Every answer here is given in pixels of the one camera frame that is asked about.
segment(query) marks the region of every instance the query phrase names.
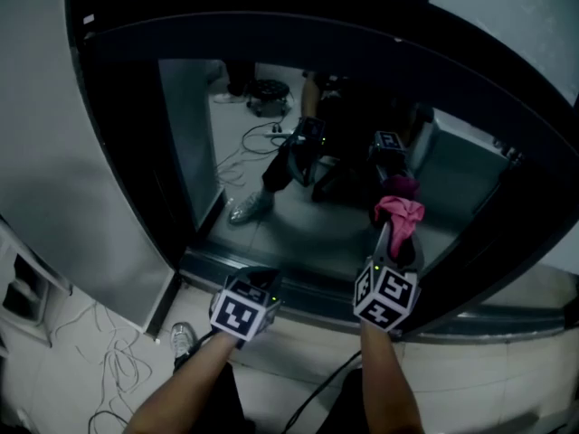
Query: black stool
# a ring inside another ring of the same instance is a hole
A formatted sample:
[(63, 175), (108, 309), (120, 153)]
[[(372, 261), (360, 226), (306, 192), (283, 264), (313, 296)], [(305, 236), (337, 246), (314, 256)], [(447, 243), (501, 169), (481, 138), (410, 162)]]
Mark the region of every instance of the black stool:
[(248, 88), (249, 99), (247, 107), (253, 108), (253, 99), (259, 102), (255, 105), (255, 115), (259, 118), (266, 103), (281, 103), (281, 115), (285, 116), (290, 87), (279, 80), (254, 80)]

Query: pink cloth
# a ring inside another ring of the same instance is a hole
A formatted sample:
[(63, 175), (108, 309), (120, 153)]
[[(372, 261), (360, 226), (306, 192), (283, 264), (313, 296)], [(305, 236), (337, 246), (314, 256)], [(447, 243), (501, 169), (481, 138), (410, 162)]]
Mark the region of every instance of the pink cloth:
[(416, 223), (424, 217), (424, 206), (416, 201), (408, 201), (398, 196), (385, 196), (374, 208), (376, 221), (380, 218), (381, 211), (387, 211), (391, 214), (390, 255), (396, 259), (403, 241), (412, 236)]

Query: person's left arm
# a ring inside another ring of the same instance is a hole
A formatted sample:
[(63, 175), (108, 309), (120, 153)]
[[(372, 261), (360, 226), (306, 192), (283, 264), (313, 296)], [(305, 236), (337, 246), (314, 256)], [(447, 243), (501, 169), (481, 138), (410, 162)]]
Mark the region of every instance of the person's left arm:
[(135, 412), (126, 434), (188, 433), (238, 339), (218, 333)]

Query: black door frame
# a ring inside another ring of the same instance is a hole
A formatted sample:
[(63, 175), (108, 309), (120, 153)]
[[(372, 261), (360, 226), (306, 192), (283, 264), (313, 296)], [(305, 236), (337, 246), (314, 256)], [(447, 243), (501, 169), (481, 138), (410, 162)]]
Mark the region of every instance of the black door frame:
[[(126, 0), (94, 16), (76, 34), (84, 66), (238, 59), (387, 83), (527, 157), (425, 273), (414, 313), (403, 322), (405, 334), (438, 326), (505, 287), (579, 219), (579, 127), (572, 105), (508, 47), (434, 5)], [(545, 186), (549, 194), (536, 190)], [(541, 217), (552, 194), (557, 210)], [(142, 197), (136, 193), (133, 200)]]

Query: forearm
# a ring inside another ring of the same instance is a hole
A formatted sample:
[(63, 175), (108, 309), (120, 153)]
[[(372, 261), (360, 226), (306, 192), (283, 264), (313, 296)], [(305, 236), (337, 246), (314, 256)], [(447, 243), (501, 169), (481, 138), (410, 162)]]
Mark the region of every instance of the forearm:
[(422, 433), (418, 406), (390, 337), (362, 321), (361, 338), (364, 408), (370, 432)]
[(314, 81), (313, 73), (308, 74), (306, 83), (301, 91), (301, 116), (316, 117), (318, 114), (318, 103), (321, 97), (321, 91)]
[(187, 433), (199, 418), (237, 338), (218, 333), (139, 407), (128, 434)]

